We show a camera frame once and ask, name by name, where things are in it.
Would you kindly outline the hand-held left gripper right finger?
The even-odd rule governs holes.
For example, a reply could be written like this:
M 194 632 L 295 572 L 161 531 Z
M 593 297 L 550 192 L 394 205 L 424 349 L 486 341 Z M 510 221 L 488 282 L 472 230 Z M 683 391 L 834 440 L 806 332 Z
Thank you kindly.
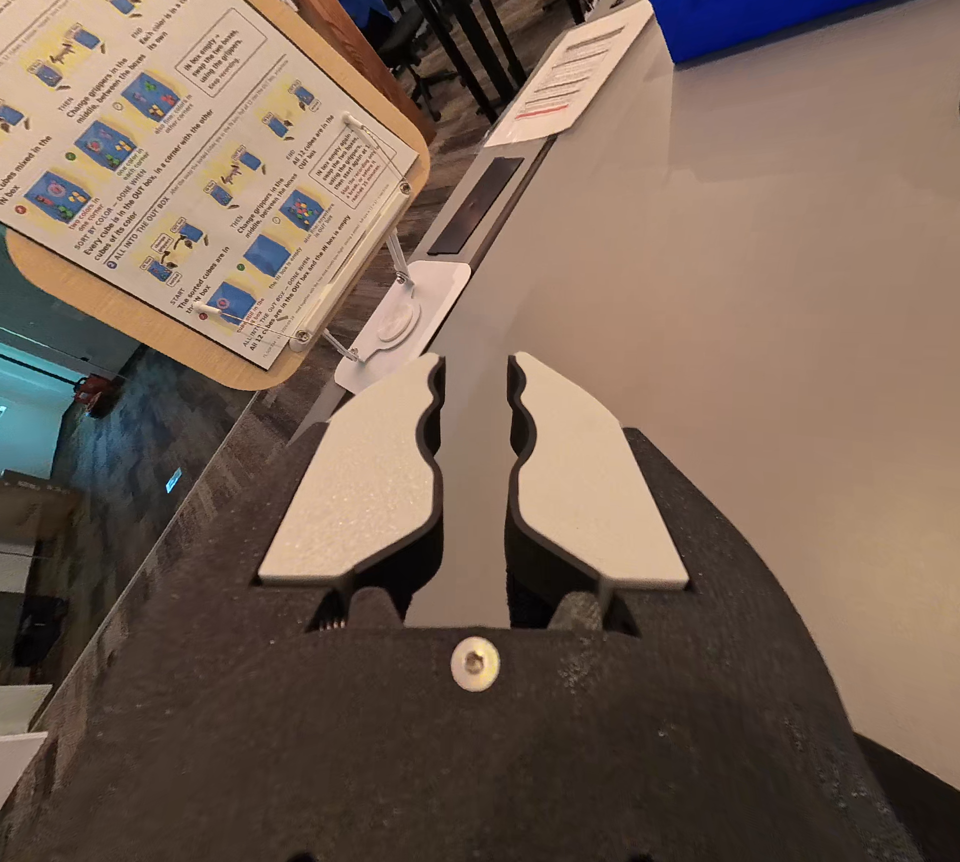
M 528 352 L 508 358 L 506 554 L 539 596 L 683 590 L 689 573 L 618 419 Z

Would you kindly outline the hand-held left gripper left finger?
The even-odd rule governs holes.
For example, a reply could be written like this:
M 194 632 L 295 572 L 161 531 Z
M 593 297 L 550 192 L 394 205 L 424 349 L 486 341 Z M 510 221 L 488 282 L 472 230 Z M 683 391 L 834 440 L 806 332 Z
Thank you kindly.
M 261 584 L 355 589 L 443 533 L 446 368 L 427 352 L 335 412 L 258 568 Z

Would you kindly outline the stack of cardboard boxes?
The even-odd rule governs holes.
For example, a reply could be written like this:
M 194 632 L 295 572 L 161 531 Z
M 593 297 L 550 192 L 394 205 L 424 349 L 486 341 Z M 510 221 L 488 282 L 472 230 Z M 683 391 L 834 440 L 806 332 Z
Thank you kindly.
M 2 472 L 2 541 L 53 541 L 66 531 L 82 499 L 82 493 L 48 479 L 12 470 Z

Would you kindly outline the instruction sheet on black board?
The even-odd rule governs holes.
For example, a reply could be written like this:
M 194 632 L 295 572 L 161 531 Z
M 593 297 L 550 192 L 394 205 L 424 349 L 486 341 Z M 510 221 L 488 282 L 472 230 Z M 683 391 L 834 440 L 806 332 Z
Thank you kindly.
M 1 0 L 2 226 L 51 295 L 225 385 L 303 362 L 428 173 L 271 0 Z

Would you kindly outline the paper in plastic sleeve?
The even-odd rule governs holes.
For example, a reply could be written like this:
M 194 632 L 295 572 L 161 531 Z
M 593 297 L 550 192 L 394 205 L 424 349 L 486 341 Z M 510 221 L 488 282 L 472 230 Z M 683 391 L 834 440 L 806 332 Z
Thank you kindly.
M 622 4 L 566 31 L 488 134 L 486 147 L 570 129 L 654 16 L 649 0 Z

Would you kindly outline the black office chair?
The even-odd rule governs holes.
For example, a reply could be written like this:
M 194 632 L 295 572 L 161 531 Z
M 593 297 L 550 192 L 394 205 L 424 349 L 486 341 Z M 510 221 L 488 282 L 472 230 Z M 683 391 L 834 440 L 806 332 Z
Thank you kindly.
M 419 8 L 413 7 L 405 11 L 394 22 L 390 35 L 377 52 L 380 60 L 394 76 L 399 76 L 403 72 L 411 75 L 414 82 L 411 98 L 429 114 L 434 122 L 438 122 L 441 119 L 441 113 L 435 107 L 431 88 L 441 83 L 458 80 L 459 76 L 457 71 L 451 69 L 442 69 L 426 76 L 419 72 L 417 66 L 421 63 L 422 55 L 418 33 L 425 25 L 426 18 Z

